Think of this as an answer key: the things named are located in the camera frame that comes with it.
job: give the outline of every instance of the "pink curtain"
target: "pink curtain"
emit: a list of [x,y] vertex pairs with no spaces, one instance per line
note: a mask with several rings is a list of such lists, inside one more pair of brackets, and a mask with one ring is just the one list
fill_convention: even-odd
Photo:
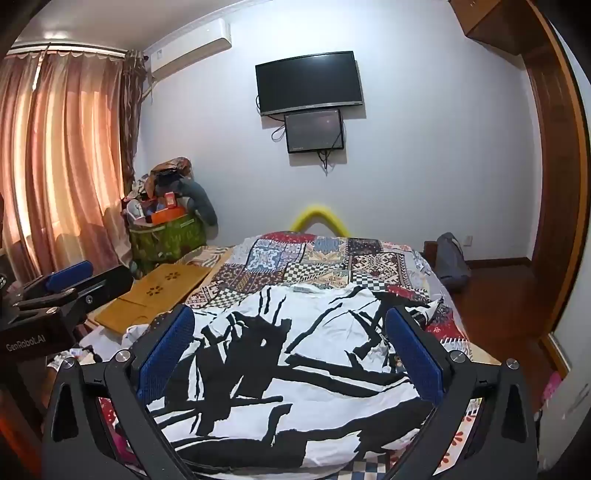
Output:
[[122,62],[48,54],[33,90],[37,63],[31,55],[0,67],[0,93],[7,83],[14,97],[0,104],[5,246],[21,281],[81,260],[99,273],[130,252],[119,214]]

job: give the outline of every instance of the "small monitor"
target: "small monitor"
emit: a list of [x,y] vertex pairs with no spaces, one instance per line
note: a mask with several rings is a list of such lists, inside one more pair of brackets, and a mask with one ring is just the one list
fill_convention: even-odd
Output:
[[285,139],[289,153],[344,148],[340,110],[288,113]]

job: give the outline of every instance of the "screw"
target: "screw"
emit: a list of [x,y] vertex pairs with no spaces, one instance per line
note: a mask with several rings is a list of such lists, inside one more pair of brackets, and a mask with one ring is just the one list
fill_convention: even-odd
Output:
[[449,356],[452,358],[452,361],[457,364],[462,364],[466,361],[466,354],[459,350],[452,350]]
[[120,363],[124,363],[127,360],[129,360],[131,357],[131,353],[129,353],[129,350],[119,350],[116,354],[115,354],[115,360],[117,360]]
[[76,359],[72,356],[69,356],[61,364],[64,366],[64,368],[72,368],[75,363]]
[[512,370],[517,370],[519,368],[519,362],[514,358],[509,358],[507,360],[507,366]]

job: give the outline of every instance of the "patchwork quilt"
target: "patchwork quilt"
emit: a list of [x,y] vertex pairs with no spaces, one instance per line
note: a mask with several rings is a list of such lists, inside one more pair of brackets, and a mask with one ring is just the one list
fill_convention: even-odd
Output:
[[444,342],[466,342],[449,294],[421,255],[407,245],[367,238],[274,232],[247,238],[212,281],[186,304],[194,309],[226,308],[265,286],[298,283],[344,288],[349,283],[389,291],[411,300],[443,298],[428,331]]

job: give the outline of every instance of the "air conditioner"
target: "air conditioner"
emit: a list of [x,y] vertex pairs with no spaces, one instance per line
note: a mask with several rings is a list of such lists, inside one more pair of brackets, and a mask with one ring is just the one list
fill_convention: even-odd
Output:
[[152,53],[152,75],[156,80],[162,80],[231,46],[230,25],[223,18],[218,18],[185,33]]

